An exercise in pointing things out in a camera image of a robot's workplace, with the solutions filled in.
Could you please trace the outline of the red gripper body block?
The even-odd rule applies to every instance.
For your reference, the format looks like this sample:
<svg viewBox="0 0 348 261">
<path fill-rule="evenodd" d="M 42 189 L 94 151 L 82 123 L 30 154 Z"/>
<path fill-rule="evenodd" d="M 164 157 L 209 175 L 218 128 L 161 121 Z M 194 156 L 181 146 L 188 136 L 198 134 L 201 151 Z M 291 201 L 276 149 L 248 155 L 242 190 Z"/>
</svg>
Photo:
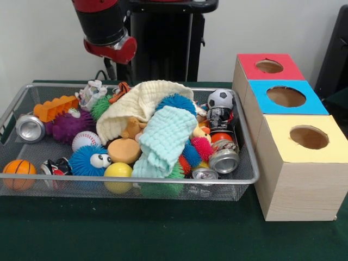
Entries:
<svg viewBox="0 0 348 261">
<path fill-rule="evenodd" d="M 87 39 L 84 39 L 84 47 L 87 52 L 93 55 L 126 65 L 135 57 L 137 42 L 134 37 L 126 35 L 118 43 L 103 46 L 93 45 Z"/>
</svg>

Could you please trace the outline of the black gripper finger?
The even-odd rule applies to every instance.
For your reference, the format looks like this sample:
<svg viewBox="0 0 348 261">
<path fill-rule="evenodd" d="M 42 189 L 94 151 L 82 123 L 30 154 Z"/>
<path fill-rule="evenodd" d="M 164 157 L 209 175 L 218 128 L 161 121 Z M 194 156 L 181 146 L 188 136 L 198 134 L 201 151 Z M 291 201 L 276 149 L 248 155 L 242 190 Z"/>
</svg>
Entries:
<svg viewBox="0 0 348 261">
<path fill-rule="evenodd" d="M 107 74 L 108 74 L 108 77 L 110 78 L 110 80 L 117 79 L 115 69 L 114 69 L 110 59 L 106 59 L 106 70 L 107 70 Z"/>
</svg>

